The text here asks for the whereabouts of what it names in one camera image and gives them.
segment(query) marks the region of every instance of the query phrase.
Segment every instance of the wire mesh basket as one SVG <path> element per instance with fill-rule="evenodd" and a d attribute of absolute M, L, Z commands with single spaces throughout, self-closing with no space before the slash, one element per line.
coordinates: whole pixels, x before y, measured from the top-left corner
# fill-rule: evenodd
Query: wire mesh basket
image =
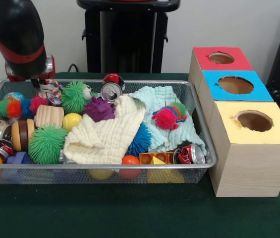
<path fill-rule="evenodd" d="M 66 86 L 70 81 L 59 79 Z M 100 92 L 102 80 L 81 80 Z M 202 114 L 195 88 L 187 81 L 125 80 L 124 93 L 144 86 L 172 86 L 174 93 L 193 116 L 195 129 L 205 142 L 206 163 L 193 165 L 0 165 L 0 184 L 57 184 L 57 183 L 198 183 L 208 168 L 217 162 L 216 153 Z M 0 101 L 9 92 L 22 93 L 26 98 L 36 95 L 30 81 L 10 83 L 0 81 Z"/>

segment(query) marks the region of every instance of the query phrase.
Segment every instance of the black stand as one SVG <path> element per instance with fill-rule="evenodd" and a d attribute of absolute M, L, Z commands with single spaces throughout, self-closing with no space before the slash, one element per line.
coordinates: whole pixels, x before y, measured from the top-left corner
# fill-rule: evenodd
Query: black stand
<path fill-rule="evenodd" d="M 180 0 L 77 0 L 86 9 L 88 72 L 160 73 L 168 17 Z"/>

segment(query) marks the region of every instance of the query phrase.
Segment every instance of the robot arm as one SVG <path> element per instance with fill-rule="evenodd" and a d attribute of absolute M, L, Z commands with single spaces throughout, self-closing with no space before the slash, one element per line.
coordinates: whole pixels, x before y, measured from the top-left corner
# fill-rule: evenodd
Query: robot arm
<path fill-rule="evenodd" d="M 54 77 L 54 58 L 46 55 L 42 23 L 30 0 L 0 0 L 0 52 L 11 82 Z"/>

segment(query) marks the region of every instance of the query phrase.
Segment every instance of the blue box lid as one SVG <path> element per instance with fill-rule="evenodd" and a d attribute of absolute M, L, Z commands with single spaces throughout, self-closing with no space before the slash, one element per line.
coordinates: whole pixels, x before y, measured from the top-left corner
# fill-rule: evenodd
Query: blue box lid
<path fill-rule="evenodd" d="M 216 101 L 273 102 L 254 71 L 203 71 L 203 74 Z"/>

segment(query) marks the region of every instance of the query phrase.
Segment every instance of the yellow plastic ball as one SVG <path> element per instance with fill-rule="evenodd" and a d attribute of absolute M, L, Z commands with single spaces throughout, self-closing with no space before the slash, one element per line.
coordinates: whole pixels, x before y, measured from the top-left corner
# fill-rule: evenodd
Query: yellow plastic ball
<path fill-rule="evenodd" d="M 64 119 L 62 120 L 62 127 L 68 132 L 71 131 L 71 129 L 74 126 L 77 126 L 80 121 L 82 120 L 82 116 L 77 113 L 69 113 L 66 116 L 64 116 Z"/>
<path fill-rule="evenodd" d="M 113 174 L 112 170 L 88 170 L 91 177 L 97 180 L 105 180 L 111 177 Z"/>

